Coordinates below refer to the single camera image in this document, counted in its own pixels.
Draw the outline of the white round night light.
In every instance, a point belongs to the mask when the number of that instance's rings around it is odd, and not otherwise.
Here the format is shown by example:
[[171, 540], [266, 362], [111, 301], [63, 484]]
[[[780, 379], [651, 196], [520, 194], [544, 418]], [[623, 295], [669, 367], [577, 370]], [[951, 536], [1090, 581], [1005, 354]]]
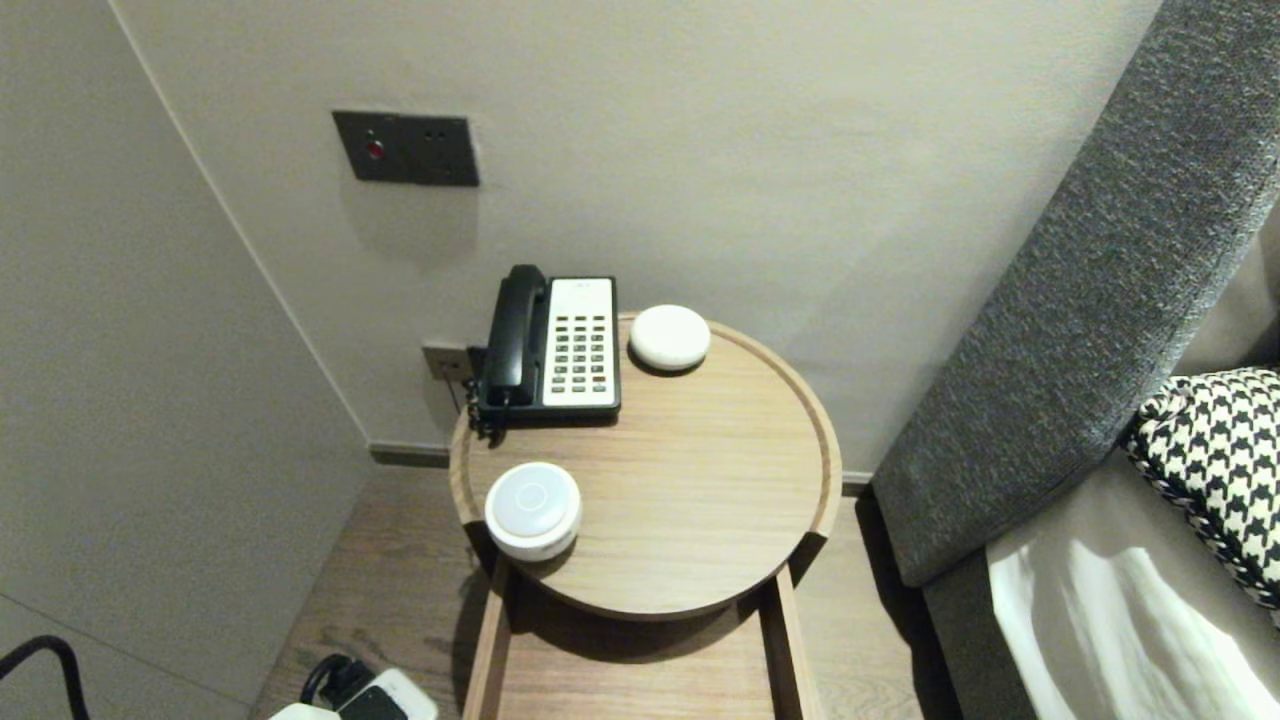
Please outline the white round night light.
[[577, 482], [552, 462], [524, 462], [486, 492], [484, 518], [497, 547], [520, 562], [548, 562], [567, 552], [582, 520]]

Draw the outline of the curved wooden table drawer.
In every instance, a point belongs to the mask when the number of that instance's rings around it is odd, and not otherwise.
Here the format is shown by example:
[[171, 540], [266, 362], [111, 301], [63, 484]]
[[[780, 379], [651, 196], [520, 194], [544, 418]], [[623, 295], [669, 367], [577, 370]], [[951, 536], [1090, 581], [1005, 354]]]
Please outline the curved wooden table drawer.
[[632, 623], [576, 609], [504, 559], [463, 720], [826, 720], [787, 568], [722, 610]]

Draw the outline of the white pebble-shaped device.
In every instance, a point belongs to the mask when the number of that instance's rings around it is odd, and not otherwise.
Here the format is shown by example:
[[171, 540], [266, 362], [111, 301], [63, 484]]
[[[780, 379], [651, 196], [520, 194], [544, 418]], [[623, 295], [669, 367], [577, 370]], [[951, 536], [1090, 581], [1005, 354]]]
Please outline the white pebble-shaped device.
[[705, 360], [710, 338], [710, 324], [703, 315], [690, 307], [663, 304], [634, 318], [628, 351], [654, 372], [690, 372]]

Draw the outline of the black white desk telephone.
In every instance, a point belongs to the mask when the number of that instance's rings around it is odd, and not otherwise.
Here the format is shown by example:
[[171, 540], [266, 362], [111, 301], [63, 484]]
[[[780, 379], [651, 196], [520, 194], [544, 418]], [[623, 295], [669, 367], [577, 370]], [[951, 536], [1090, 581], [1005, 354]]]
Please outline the black white desk telephone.
[[483, 363], [474, 391], [475, 416], [489, 427], [576, 425], [613, 421], [621, 410], [616, 282], [603, 277], [547, 277], [535, 342], [541, 359], [527, 405], [492, 406]]

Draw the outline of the round wooden side table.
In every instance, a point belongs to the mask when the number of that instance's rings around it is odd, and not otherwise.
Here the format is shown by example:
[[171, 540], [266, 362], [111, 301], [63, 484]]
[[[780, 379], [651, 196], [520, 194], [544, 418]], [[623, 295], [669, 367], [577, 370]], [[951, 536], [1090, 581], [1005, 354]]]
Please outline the round wooden side table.
[[660, 375], [625, 359], [622, 407], [600, 427], [517, 427], [497, 447], [457, 420], [454, 506], [474, 546], [489, 539], [486, 492], [522, 462], [579, 484], [575, 542], [515, 570], [588, 612], [634, 621], [694, 618], [787, 568], [801, 577], [832, 534], [842, 462], [809, 384], [762, 342], [710, 323], [703, 363]]

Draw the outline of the black telephone handset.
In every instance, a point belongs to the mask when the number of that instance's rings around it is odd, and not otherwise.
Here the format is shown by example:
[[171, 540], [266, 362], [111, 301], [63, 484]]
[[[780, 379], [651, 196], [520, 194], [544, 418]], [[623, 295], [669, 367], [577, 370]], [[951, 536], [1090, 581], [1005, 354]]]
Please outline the black telephone handset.
[[516, 265], [500, 282], [483, 370], [484, 397], [495, 407], [527, 405], [538, 387], [541, 359], [535, 342], [547, 279], [534, 265]]

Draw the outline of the grey fabric bed base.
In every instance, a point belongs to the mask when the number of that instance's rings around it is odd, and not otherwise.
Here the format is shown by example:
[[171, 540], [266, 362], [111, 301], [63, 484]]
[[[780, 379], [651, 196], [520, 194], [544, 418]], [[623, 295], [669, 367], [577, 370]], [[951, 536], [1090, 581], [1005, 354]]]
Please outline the grey fabric bed base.
[[964, 720], [1039, 720], [995, 616], [986, 556], [972, 553], [923, 594]]

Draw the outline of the grey fabric headboard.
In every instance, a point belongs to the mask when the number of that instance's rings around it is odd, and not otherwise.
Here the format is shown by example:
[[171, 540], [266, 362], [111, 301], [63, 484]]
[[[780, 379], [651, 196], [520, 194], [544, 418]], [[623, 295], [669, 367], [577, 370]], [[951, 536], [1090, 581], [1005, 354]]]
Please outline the grey fabric headboard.
[[1164, 0], [873, 478], [908, 585], [1108, 454], [1279, 199], [1280, 0]]

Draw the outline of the white bed sheet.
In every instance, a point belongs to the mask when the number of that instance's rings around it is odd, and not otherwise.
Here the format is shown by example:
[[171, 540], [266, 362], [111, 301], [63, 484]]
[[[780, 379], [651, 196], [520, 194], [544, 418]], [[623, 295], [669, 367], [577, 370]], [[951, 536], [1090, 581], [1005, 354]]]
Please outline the white bed sheet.
[[1039, 720], [1280, 720], [1280, 630], [1124, 452], [986, 566]]

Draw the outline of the black white houndstooth pillow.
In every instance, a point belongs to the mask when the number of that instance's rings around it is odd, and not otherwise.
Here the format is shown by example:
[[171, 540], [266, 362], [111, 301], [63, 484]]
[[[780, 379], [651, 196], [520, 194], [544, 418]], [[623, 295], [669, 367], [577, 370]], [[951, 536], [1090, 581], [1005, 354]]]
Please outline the black white houndstooth pillow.
[[1280, 364], [1167, 378], [1120, 445], [1280, 632]]

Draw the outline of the beige wall socket plate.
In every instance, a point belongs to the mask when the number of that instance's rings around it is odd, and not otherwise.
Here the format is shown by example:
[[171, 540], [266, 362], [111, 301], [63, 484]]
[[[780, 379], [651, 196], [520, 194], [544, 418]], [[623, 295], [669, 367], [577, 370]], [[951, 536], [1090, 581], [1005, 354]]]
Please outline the beige wall socket plate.
[[424, 361], [434, 380], [465, 383], [474, 377], [474, 366], [465, 346], [424, 343]]

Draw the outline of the dark wall switch panel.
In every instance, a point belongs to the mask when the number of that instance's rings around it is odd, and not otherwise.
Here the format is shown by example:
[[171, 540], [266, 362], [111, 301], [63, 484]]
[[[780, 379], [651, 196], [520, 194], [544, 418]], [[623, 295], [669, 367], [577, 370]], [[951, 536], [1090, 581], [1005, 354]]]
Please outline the dark wall switch panel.
[[332, 111], [355, 177], [365, 182], [476, 188], [468, 118]]

